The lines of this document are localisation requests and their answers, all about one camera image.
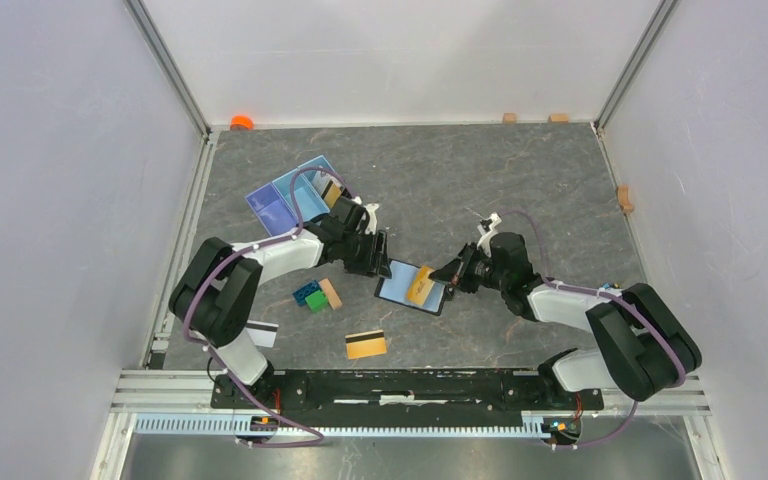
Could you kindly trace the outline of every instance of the floor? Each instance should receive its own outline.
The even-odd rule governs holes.
[[[320,154],[366,202],[380,203],[379,226],[391,258],[439,267],[477,241],[479,215],[524,207],[544,230],[556,277],[567,283],[631,285],[642,280],[614,186],[586,124],[369,127],[223,132],[208,180],[196,246],[211,236],[252,241],[266,231],[246,194]],[[515,216],[502,230],[534,235]],[[329,278],[343,308],[313,314],[291,293]],[[563,325],[514,317],[499,294],[459,294],[432,316],[373,297],[376,279],[349,276],[341,265],[294,272],[263,285],[251,319],[280,325],[264,354],[275,368],[536,366],[592,337]],[[202,369],[206,355],[185,344],[180,324],[166,369]],[[347,334],[381,328],[388,353],[348,360]]]
[[[615,425],[616,419],[587,419],[583,435],[601,437]],[[537,440],[526,439],[327,441],[324,447],[253,451],[226,437],[137,435],[131,442],[122,478],[701,478],[680,418],[637,419],[622,435],[606,444],[554,454]]]

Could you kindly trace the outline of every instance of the blue lego brick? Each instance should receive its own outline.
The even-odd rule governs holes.
[[[296,304],[298,306],[304,307],[305,305],[307,305],[307,302],[305,302],[305,298],[307,298],[308,295],[318,291],[322,291],[322,289],[319,288],[319,282],[314,280],[308,283],[307,285],[303,286],[302,288],[293,292],[293,298],[296,299]]]

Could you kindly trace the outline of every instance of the green cube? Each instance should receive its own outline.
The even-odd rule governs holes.
[[[328,297],[325,296],[324,293],[322,293],[322,290],[317,290],[310,295],[305,297],[305,302],[307,302],[307,306],[310,307],[311,310],[313,310],[313,313],[316,313],[323,308],[325,308],[326,305],[328,305]]]

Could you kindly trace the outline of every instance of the white wall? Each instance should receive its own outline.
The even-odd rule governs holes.
[[[89,475],[197,142],[121,1],[0,1],[0,479]]]
[[[146,0],[208,122],[592,120],[658,0]]]
[[[726,464],[768,478],[768,2],[679,4],[607,136],[649,278],[702,349]]]

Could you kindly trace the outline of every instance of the orange round object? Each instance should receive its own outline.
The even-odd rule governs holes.
[[[254,123],[245,115],[237,115],[231,119],[231,130],[251,130]]]

